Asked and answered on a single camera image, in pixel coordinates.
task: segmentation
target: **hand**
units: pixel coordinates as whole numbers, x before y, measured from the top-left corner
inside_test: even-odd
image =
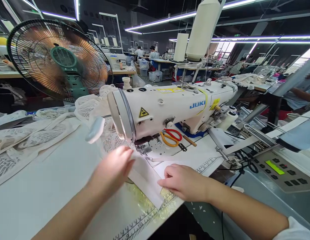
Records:
[[[127,180],[135,160],[130,160],[133,150],[120,146],[111,151],[93,172],[87,186],[107,201]]]
[[[158,184],[184,201],[207,202],[211,178],[204,177],[190,167],[172,164],[165,168],[165,179]]]

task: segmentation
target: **person's left hand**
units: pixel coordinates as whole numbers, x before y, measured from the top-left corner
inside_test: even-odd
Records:
[[[127,180],[135,161],[130,160],[132,153],[130,147],[120,146],[96,167],[87,186],[99,194],[103,201],[109,199]]]

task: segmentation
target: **sleeve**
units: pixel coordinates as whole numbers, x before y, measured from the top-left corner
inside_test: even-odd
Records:
[[[302,226],[293,217],[288,218],[289,228],[278,233],[273,240],[310,240],[310,230]]]

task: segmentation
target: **scissors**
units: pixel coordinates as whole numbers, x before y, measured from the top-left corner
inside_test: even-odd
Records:
[[[177,138],[176,136],[174,136],[171,132],[177,133],[177,135],[179,136],[179,138]],[[169,146],[169,147],[177,147],[179,144],[179,141],[182,140],[182,135],[179,133],[179,131],[175,130],[175,129],[166,129],[164,128],[164,130],[162,132],[160,132],[161,138],[164,141],[164,143]],[[173,140],[175,142],[175,144],[170,144],[169,142],[167,142],[167,140],[165,139],[169,138],[170,140]]]

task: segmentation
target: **electric fan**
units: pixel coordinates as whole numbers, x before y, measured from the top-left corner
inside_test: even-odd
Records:
[[[87,36],[62,22],[34,19],[18,24],[7,41],[18,72],[35,88],[66,102],[99,94],[110,64]]]

